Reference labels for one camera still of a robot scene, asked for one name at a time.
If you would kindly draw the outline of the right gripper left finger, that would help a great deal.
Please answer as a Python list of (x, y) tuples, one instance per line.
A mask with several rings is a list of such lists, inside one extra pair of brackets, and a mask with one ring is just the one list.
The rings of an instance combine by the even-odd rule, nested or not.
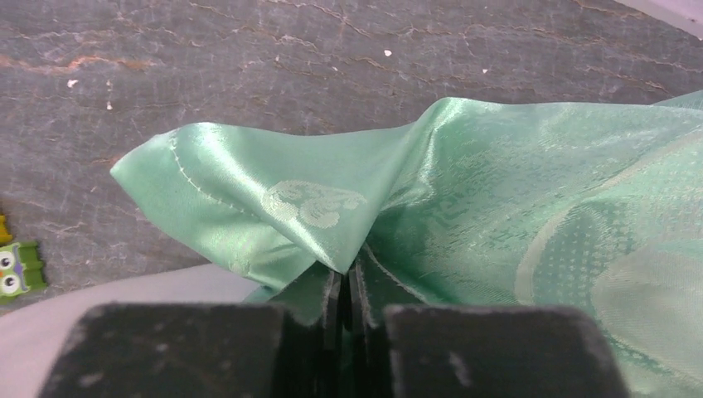
[(334, 397), (343, 277), (264, 303), (110, 303), (72, 328), (42, 397)]

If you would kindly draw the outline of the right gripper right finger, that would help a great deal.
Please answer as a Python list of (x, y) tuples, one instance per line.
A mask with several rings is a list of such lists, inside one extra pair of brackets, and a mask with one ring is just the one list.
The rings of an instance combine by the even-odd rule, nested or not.
[(360, 258), (348, 274), (359, 397), (625, 397), (574, 308), (429, 305)]

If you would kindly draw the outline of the light blue pillowcase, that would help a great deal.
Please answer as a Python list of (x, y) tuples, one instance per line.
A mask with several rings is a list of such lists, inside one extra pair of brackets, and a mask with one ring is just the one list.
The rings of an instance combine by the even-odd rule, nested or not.
[(118, 160), (156, 227), (313, 306), (356, 257), (425, 303), (587, 313), (633, 397), (702, 394), (702, 94), (650, 105), (445, 98), (391, 129), (201, 122)]

